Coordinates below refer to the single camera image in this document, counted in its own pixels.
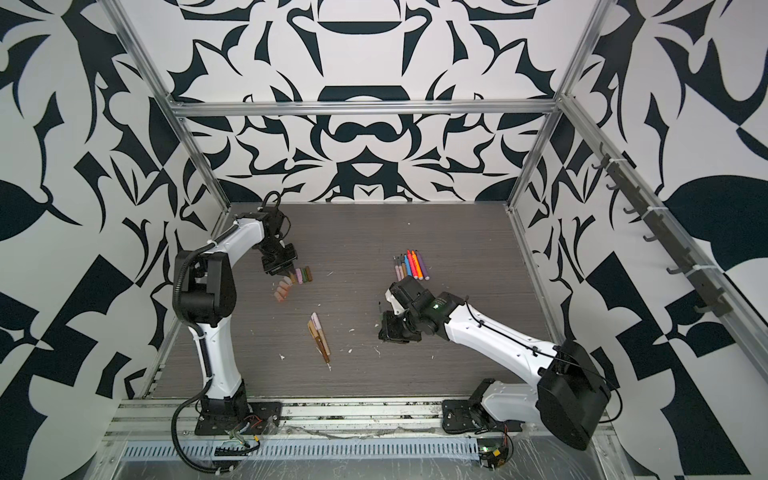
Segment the blue highlighter pen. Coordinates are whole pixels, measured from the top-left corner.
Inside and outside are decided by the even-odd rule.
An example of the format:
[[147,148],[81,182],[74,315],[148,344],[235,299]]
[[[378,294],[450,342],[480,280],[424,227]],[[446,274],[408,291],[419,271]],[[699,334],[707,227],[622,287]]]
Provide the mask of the blue highlighter pen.
[[413,276],[413,273],[412,273],[412,269],[411,269],[411,266],[410,266],[410,260],[409,260],[409,256],[408,256],[408,254],[404,254],[404,255],[402,256],[402,259],[403,259],[403,262],[402,262],[402,264],[403,264],[403,270],[404,270],[404,273],[405,273],[407,276]]

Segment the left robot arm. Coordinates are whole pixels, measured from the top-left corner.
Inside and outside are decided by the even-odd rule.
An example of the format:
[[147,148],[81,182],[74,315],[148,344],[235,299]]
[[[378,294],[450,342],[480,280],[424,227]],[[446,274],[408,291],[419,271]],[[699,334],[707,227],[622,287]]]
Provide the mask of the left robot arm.
[[282,299],[293,285],[297,253],[284,241],[286,215],[261,206],[237,217],[219,237],[175,259],[172,308],[196,345],[203,377],[198,399],[205,415],[243,419],[249,415],[245,381],[236,365],[231,321],[237,303],[233,266],[250,250],[260,252],[264,272],[278,278]]

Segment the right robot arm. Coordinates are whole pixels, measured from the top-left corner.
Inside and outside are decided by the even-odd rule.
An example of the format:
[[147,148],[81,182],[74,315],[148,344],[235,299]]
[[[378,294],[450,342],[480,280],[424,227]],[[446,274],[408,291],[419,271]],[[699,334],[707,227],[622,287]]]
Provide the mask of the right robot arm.
[[612,385],[579,343],[536,339],[493,320],[457,295],[433,295],[412,277],[391,284],[385,298],[391,308],[382,320],[382,341],[407,344],[433,335],[482,354],[530,389],[519,395],[492,380],[478,390],[482,413],[499,423],[541,425],[565,445],[587,449]]

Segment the purple highlighter pen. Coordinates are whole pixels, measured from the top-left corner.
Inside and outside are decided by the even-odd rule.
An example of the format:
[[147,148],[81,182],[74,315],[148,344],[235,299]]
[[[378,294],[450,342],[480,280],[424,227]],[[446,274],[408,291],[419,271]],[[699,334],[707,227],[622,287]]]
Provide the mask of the purple highlighter pen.
[[414,252],[414,254],[415,254],[416,259],[417,259],[418,264],[419,264],[419,270],[421,272],[421,277],[425,281],[428,281],[430,279],[430,276],[429,276],[428,267],[427,267],[427,265],[426,265],[426,263],[425,263],[425,261],[423,259],[423,256],[421,255],[421,253],[418,250],[416,250]]

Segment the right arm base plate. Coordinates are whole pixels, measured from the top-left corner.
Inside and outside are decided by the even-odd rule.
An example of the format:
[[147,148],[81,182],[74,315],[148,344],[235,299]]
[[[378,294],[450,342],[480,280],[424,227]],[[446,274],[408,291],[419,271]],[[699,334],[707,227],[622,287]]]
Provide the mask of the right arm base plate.
[[521,432],[523,421],[493,419],[479,402],[443,400],[441,428],[447,434],[481,434],[486,432]]

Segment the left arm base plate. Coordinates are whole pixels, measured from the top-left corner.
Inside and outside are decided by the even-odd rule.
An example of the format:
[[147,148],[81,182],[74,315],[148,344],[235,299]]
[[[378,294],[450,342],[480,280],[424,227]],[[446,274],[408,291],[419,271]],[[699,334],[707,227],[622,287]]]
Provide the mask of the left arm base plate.
[[232,430],[250,436],[267,434],[281,423],[281,402],[249,402],[246,406],[216,402],[201,407],[194,433],[197,436],[227,435]]

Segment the tan cap brown pen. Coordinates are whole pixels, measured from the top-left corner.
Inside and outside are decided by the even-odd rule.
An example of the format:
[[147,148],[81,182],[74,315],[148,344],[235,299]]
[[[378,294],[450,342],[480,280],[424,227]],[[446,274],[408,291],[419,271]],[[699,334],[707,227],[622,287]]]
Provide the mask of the tan cap brown pen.
[[323,349],[322,349],[322,345],[321,345],[321,343],[320,343],[320,340],[319,340],[319,338],[317,337],[317,334],[316,334],[316,332],[314,331],[314,328],[313,328],[313,326],[311,325],[311,322],[310,322],[310,321],[307,323],[307,326],[308,326],[308,329],[309,329],[310,335],[312,336],[312,338],[313,338],[313,340],[314,340],[314,342],[315,342],[316,348],[317,348],[317,350],[320,352],[320,354],[321,354],[321,356],[322,356],[322,358],[323,358],[323,360],[324,360],[325,364],[326,364],[327,366],[330,366],[330,357],[329,357],[329,356],[327,356],[327,355],[324,353],[324,351],[323,351]]

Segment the pink highlighter pen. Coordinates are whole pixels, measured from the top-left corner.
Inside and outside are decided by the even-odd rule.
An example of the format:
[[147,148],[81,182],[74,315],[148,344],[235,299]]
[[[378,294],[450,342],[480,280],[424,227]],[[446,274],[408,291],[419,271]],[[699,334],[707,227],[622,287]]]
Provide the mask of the pink highlighter pen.
[[419,279],[418,269],[416,267],[416,264],[414,263],[412,252],[410,250],[407,250],[406,254],[408,254],[408,256],[409,256],[410,266],[411,266],[412,273],[413,273],[412,277],[415,278],[415,279]]

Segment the orange highlighter pen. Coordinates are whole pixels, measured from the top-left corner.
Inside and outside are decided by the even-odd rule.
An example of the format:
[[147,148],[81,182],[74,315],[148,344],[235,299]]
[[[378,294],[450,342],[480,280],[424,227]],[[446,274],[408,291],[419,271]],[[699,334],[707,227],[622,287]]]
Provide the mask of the orange highlighter pen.
[[418,261],[417,261],[417,259],[416,259],[416,256],[415,256],[415,254],[414,254],[414,252],[415,252],[415,251],[413,251],[413,250],[410,250],[410,251],[412,252],[412,256],[413,256],[413,259],[414,259],[414,263],[416,264],[416,267],[417,267],[417,269],[418,269],[418,274],[419,274],[419,279],[418,279],[418,280],[423,280],[423,278],[421,277],[421,272],[420,272],[420,270],[419,270],[419,264],[418,264]]

